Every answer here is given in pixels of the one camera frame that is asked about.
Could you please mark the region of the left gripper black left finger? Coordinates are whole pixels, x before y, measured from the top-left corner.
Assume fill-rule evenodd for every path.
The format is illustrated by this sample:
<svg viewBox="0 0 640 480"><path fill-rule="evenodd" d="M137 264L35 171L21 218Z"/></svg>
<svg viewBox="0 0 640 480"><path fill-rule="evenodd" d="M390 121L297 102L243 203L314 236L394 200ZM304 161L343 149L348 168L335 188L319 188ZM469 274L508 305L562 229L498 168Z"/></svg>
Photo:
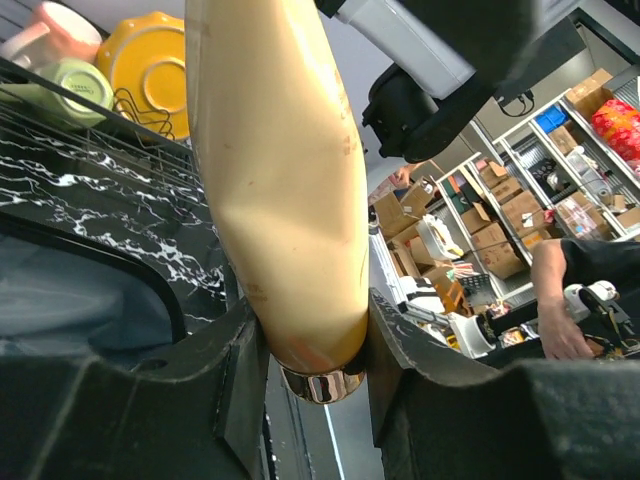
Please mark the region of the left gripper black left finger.
<svg viewBox="0 0 640 480"><path fill-rule="evenodd" d="M5 479L254 479L269 352L246 300L126 371L1 361Z"/></svg>

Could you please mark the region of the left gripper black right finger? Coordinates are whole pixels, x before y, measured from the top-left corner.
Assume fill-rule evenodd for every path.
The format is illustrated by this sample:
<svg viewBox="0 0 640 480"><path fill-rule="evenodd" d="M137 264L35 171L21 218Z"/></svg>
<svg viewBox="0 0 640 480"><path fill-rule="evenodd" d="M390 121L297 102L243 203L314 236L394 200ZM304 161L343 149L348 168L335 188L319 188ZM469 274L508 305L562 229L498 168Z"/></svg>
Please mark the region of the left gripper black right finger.
<svg viewBox="0 0 640 480"><path fill-rule="evenodd" d="M374 445L389 479L635 479L639 365L529 360L496 370L369 294Z"/></svg>

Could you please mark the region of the blue fish print suitcase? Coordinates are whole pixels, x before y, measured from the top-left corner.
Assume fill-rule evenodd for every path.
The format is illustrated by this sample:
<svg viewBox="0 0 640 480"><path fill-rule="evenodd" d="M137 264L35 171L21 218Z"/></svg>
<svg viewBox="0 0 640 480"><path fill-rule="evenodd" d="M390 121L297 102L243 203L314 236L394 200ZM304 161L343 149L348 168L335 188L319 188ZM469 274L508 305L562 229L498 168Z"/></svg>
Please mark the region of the blue fish print suitcase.
<svg viewBox="0 0 640 480"><path fill-rule="evenodd" d="M2 355L100 355L131 367L185 336L179 301L153 268L2 215Z"/></svg>

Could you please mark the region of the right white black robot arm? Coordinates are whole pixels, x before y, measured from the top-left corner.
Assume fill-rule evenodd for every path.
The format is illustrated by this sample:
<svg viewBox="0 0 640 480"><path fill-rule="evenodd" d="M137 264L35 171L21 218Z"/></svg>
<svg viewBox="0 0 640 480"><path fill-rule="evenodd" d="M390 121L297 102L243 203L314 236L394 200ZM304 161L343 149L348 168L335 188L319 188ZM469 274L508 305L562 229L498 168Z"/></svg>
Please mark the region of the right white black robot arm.
<svg viewBox="0 0 640 480"><path fill-rule="evenodd" d="M438 155L489 99L505 105L584 50L576 1L319 1L391 65L362 114L379 158Z"/></svg>

